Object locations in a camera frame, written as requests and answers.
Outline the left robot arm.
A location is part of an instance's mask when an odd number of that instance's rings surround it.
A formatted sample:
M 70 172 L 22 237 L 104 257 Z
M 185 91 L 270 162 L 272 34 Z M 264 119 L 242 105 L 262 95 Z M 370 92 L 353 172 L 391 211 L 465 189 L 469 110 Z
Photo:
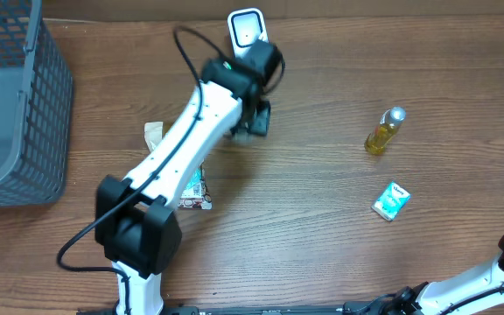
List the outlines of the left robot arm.
M 122 180 L 96 192 L 95 239 L 117 270 L 117 314 L 159 314 L 161 274 L 182 238 L 175 214 L 182 192 L 208 152 L 231 131 L 264 136 L 270 105 L 263 88 L 283 55 L 257 40 L 238 59 L 210 59 L 185 110 L 159 146 Z

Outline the green lid white jar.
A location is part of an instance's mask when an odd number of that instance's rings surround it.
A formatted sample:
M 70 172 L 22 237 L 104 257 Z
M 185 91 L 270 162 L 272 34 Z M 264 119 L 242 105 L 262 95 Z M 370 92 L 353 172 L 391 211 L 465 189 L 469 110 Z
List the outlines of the green lid white jar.
M 232 141 L 236 144 L 249 144 L 256 139 L 254 135 L 249 134 L 245 130 L 241 130 L 232 135 Z

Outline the teal tissue pack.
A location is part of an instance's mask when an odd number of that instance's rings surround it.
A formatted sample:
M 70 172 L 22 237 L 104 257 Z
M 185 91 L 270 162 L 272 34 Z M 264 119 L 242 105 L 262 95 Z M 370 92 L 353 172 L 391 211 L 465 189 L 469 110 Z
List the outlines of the teal tissue pack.
M 190 181 L 188 182 L 186 188 L 192 189 L 195 185 L 197 185 L 202 178 L 202 170 L 198 168 L 191 176 Z
M 391 182 L 375 200 L 371 208 L 386 221 L 393 221 L 410 200 L 411 194 L 398 185 Z

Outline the snack packet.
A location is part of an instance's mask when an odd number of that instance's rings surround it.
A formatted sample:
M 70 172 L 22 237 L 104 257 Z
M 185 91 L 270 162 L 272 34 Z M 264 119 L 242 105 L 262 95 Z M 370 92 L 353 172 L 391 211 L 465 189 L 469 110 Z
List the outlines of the snack packet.
M 144 140 L 150 152 L 153 152 L 158 147 L 170 127 L 170 124 L 164 122 L 147 122 L 144 125 Z M 187 189 L 185 187 L 178 202 L 178 207 L 180 209 L 211 210 L 213 208 L 212 198 L 207 189 L 203 165 L 201 164 L 198 168 L 202 170 L 201 181 L 192 189 Z

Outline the yellow liquid bottle silver cap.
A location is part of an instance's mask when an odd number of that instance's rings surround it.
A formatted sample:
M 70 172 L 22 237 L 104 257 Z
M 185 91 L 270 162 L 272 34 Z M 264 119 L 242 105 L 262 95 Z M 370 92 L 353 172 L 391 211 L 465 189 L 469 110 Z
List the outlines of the yellow liquid bottle silver cap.
M 388 109 L 374 130 L 367 136 L 365 150 L 373 155 L 382 155 L 388 142 L 397 134 L 406 118 L 402 107 Z

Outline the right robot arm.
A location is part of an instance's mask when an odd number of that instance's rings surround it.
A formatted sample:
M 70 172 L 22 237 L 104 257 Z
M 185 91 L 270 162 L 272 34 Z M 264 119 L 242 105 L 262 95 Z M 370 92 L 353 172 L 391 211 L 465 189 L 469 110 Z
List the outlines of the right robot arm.
M 407 287 L 387 302 L 380 314 L 474 314 L 504 304 L 504 235 L 500 253 L 441 282 Z

